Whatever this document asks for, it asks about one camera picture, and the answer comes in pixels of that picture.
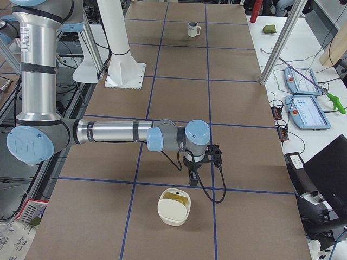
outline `white table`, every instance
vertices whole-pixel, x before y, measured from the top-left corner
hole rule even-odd
[[[261,66],[261,70],[263,70],[269,55],[262,52],[260,49],[265,50],[266,52],[271,52],[280,32],[285,24],[286,18],[284,17],[265,17],[259,16],[255,23],[249,22],[250,17],[247,17],[247,21],[249,24],[250,33],[252,35],[254,48],[257,53],[257,58],[259,61],[259,65]],[[262,32],[262,29],[265,25],[275,24],[277,33],[274,35],[266,35]],[[303,60],[309,56],[316,54],[320,50],[320,44],[314,36],[312,30],[309,25],[305,21],[304,18],[300,18],[297,21],[295,28],[293,29],[280,57],[285,61],[292,60]],[[310,66],[314,72],[320,71],[324,68],[320,62],[319,57],[323,51],[321,51],[317,57],[313,61],[313,57],[309,58],[305,61],[295,61],[290,62],[290,64],[294,67],[299,68],[307,68]],[[286,65],[275,66],[276,69],[285,69]],[[279,82],[280,89],[288,91],[284,80],[283,71],[276,71],[276,76]],[[334,68],[329,68],[321,73],[316,73],[316,78],[318,82],[327,81],[330,79],[335,79],[339,77]],[[347,89],[341,80],[335,80],[329,82],[330,89],[329,91],[335,95],[340,97],[340,101],[344,107],[347,106]],[[285,101],[285,96],[289,95],[285,92],[281,92],[278,90],[277,83],[275,81],[273,73],[266,83],[266,88],[268,91],[272,91],[276,95],[276,99],[281,99],[283,102]],[[272,93],[268,93],[269,100],[273,100],[274,96]],[[333,110],[332,102],[328,99],[326,95],[320,96],[317,98],[320,106],[324,111]],[[288,122],[288,112],[284,109],[284,120]],[[327,113],[326,114],[330,124],[331,129],[321,130],[321,131],[311,131],[311,130],[299,130],[294,125],[293,121],[290,120],[289,123],[289,131],[297,134],[305,141],[305,150],[301,154],[304,162],[307,162],[311,159],[315,154],[317,154],[322,148],[328,145],[332,140],[338,137],[340,134],[344,134],[347,136],[347,114],[342,115],[339,112]],[[284,142],[283,145],[283,154],[291,153],[291,152],[301,152],[303,150],[303,143],[296,136],[289,134],[289,141]]]

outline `black monitor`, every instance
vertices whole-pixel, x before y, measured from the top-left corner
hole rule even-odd
[[[304,169],[338,217],[347,217],[347,138],[338,136],[304,164]]]

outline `green handle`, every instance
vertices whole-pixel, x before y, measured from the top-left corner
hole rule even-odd
[[[337,96],[334,96],[334,95],[332,95],[330,93],[327,96],[329,97],[329,99],[334,104],[334,110],[337,108],[340,111],[341,114],[345,114],[346,113],[346,110],[344,109],[344,107],[340,103],[340,98],[338,98]]]

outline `person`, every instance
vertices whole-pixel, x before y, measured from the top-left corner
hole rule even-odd
[[[276,7],[275,16],[284,16],[285,8],[294,4],[295,0],[273,0],[273,5]]]

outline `blue and white device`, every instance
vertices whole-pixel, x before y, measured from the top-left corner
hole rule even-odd
[[[331,125],[313,95],[286,96],[286,107],[299,129],[322,130]]]
[[[296,70],[301,72],[314,83],[318,84],[312,69],[297,68]],[[287,67],[284,70],[284,75],[286,77],[287,86],[293,94],[308,94],[314,96],[322,95],[322,91],[320,91],[320,89],[316,88],[312,83],[303,78],[290,67]]]

